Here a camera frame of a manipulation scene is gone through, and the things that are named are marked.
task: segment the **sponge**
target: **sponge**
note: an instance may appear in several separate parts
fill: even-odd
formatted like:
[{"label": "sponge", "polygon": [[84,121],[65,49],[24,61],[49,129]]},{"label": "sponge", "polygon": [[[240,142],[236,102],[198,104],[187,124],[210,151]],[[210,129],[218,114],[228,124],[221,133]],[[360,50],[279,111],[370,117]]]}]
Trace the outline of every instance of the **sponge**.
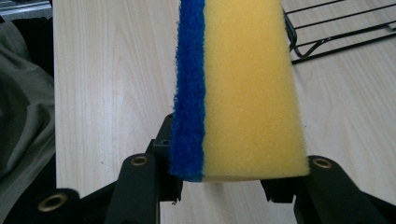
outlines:
[{"label": "sponge", "polygon": [[170,173],[308,175],[280,0],[182,0]]}]

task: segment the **black wire rack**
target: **black wire rack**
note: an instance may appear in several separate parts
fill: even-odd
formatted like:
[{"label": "black wire rack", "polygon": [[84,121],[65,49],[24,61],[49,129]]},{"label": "black wire rack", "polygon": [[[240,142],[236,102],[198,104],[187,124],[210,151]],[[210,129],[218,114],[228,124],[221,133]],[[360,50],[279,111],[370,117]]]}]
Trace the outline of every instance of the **black wire rack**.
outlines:
[{"label": "black wire rack", "polygon": [[288,1],[293,64],[396,37],[396,0]]}]

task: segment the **yellow foam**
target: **yellow foam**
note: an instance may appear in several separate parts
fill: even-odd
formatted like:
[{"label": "yellow foam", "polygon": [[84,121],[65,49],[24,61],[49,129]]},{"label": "yellow foam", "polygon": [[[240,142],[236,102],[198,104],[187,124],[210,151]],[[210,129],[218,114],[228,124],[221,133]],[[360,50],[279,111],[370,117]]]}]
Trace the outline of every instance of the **yellow foam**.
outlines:
[{"label": "yellow foam", "polygon": [[205,1],[204,181],[307,175],[280,0]]}]

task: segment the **light wood surface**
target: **light wood surface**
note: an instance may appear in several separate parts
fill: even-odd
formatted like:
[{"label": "light wood surface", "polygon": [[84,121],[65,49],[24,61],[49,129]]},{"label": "light wood surface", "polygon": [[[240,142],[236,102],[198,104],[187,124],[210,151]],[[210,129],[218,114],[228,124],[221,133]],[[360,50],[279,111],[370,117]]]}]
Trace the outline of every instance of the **light wood surface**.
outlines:
[{"label": "light wood surface", "polygon": [[[155,138],[172,111],[177,10],[177,0],[54,1],[58,188],[85,196],[103,187]],[[308,154],[337,161],[361,190],[393,204],[395,59],[393,38],[293,67]],[[185,183],[161,219],[295,223],[292,205],[265,201],[258,181]]]}]

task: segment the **gray fabric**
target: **gray fabric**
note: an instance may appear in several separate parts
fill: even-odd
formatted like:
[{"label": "gray fabric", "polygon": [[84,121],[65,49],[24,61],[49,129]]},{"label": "gray fabric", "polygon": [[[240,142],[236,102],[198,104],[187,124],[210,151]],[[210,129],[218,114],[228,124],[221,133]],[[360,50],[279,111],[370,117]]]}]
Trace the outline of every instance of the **gray fabric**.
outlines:
[{"label": "gray fabric", "polygon": [[55,152],[53,78],[29,62],[23,37],[0,24],[0,223]]}]

